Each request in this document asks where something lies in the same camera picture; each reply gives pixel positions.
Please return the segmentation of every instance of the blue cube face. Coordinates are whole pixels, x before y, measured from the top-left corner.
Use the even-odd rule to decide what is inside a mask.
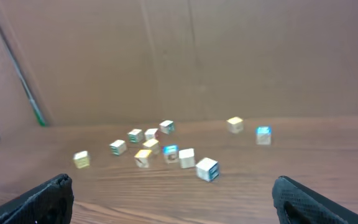
[[[256,134],[271,134],[272,129],[269,126],[260,126],[256,129]]]
[[[133,143],[137,143],[137,142],[138,142],[136,136],[134,136],[134,135],[129,135],[129,141],[130,141],[130,142],[133,142]]]
[[[170,132],[172,132],[172,131],[174,131],[175,130],[175,127],[174,127],[174,125],[173,125],[173,123],[169,126],[169,131]]]
[[[111,147],[111,152],[114,154],[114,155],[119,155],[119,151],[118,151],[118,148],[117,147]]]
[[[163,148],[164,154],[169,154],[169,153],[173,153],[173,152],[177,152],[177,151],[178,151],[177,145],[164,146],[164,148]]]
[[[209,181],[212,181],[219,175],[219,164],[217,163],[214,166],[212,166],[212,168],[210,168],[208,172],[209,172]]]

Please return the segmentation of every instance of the cube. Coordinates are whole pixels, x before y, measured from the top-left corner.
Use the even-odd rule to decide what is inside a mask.
[[[139,143],[143,140],[143,132],[141,129],[133,129],[128,133],[129,141],[133,143]]]
[[[117,140],[110,144],[110,148],[114,155],[119,156],[127,150],[127,145],[124,140]]]
[[[158,139],[158,128],[150,128],[146,130],[144,138],[146,138],[146,141],[153,138]]]
[[[160,153],[160,146],[158,145],[158,140],[150,139],[143,143],[145,149],[150,149],[154,154]]]
[[[150,149],[141,149],[135,155],[136,165],[140,168],[149,168],[152,151]]]
[[[269,126],[260,126],[256,129],[256,144],[270,145],[272,143],[272,129]]]
[[[194,149],[180,150],[179,161],[182,169],[194,167],[196,165],[196,160],[194,159]]]
[[[228,119],[227,128],[231,133],[238,134],[244,129],[244,125],[242,123],[242,119],[239,117],[234,117]]]
[[[160,124],[160,130],[162,133],[170,134],[175,130],[175,126],[173,125],[173,121],[166,120]]]
[[[219,175],[219,164],[213,159],[204,158],[196,165],[197,176],[211,182]]]
[[[164,146],[163,148],[164,158],[166,163],[178,162],[178,146]]]
[[[87,167],[90,165],[90,156],[88,151],[77,152],[74,154],[74,163],[78,169]]]

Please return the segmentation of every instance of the wooden table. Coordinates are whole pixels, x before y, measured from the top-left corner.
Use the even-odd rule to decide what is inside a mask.
[[[254,130],[271,125],[272,146],[256,146]],[[73,179],[72,223],[278,223],[271,190],[287,175],[358,213],[358,117],[250,119],[240,134],[224,121],[177,123],[161,143],[193,147],[196,160],[221,165],[212,183],[167,165],[133,160],[140,145],[117,157],[109,144],[132,128],[157,124],[34,128],[0,141],[0,205],[67,173]],[[72,157],[89,151],[91,167],[76,169]]]

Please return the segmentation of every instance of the wooden block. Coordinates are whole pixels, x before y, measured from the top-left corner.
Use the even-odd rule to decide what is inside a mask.
[[[139,143],[143,140],[143,131],[141,129],[133,129],[128,133],[128,138],[132,143]]]
[[[166,163],[178,162],[178,146],[164,146],[163,148],[164,159]]]
[[[160,130],[162,133],[170,134],[174,132],[175,125],[173,124],[173,121],[166,120],[160,124]]]
[[[158,145],[158,140],[150,139],[143,143],[145,149],[150,149],[154,154],[160,153],[160,146]]]
[[[196,170],[199,178],[211,182],[219,175],[219,164],[213,159],[204,158],[197,163]]]
[[[90,155],[88,151],[77,152],[74,154],[74,163],[78,169],[87,167],[90,165]]]
[[[194,158],[194,149],[184,149],[179,151],[180,167],[182,169],[194,167],[196,160]]]
[[[269,126],[260,126],[256,129],[256,144],[272,144],[272,129]]]
[[[228,119],[227,128],[231,133],[234,134],[240,133],[244,129],[244,124],[242,122],[242,119],[239,117]]]
[[[140,168],[149,168],[152,151],[150,149],[141,149],[135,155],[136,165]]]
[[[146,132],[144,133],[144,137],[146,141],[153,138],[158,139],[158,128],[150,128],[146,130]]]
[[[117,140],[110,144],[110,148],[114,155],[119,156],[127,150],[127,145],[124,140]]]

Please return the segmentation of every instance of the block face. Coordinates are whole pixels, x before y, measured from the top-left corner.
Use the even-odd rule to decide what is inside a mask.
[[[272,144],[272,129],[269,126],[260,126],[256,129],[256,144]]]
[[[194,167],[196,160],[194,158],[194,149],[184,149],[179,151],[180,167],[182,169]]]
[[[219,175],[219,164],[213,159],[204,158],[196,165],[197,176],[211,182]]]
[[[110,148],[111,148],[111,152],[116,156],[121,155],[127,150],[126,143],[123,140],[117,140],[111,143]]]
[[[175,125],[173,121],[166,120],[162,123],[160,123],[160,130],[162,133],[170,134],[175,131]]]
[[[158,144],[158,140],[150,139],[143,143],[145,149],[150,149],[154,154],[160,153],[160,146]]]
[[[231,133],[238,134],[244,130],[244,123],[241,118],[234,117],[234,118],[228,119],[227,128]]]
[[[143,140],[143,132],[141,129],[133,129],[128,133],[128,139],[132,143],[139,143]]]
[[[208,172],[206,172],[203,169],[200,169],[199,167],[196,167],[197,170],[197,176],[205,181],[209,181],[209,175]]]
[[[219,175],[219,164],[216,163],[210,170],[208,171],[209,181],[214,180]]]
[[[74,154],[74,164],[78,169],[88,167],[90,165],[90,157],[87,151]]]
[[[179,161],[177,145],[164,146],[162,151],[166,163],[174,163]]]
[[[140,168],[149,168],[150,167],[150,155],[152,151],[150,149],[141,149],[135,155],[136,165]]]
[[[147,140],[150,139],[158,139],[158,128],[151,128],[146,130],[146,132],[144,133],[144,137]]]

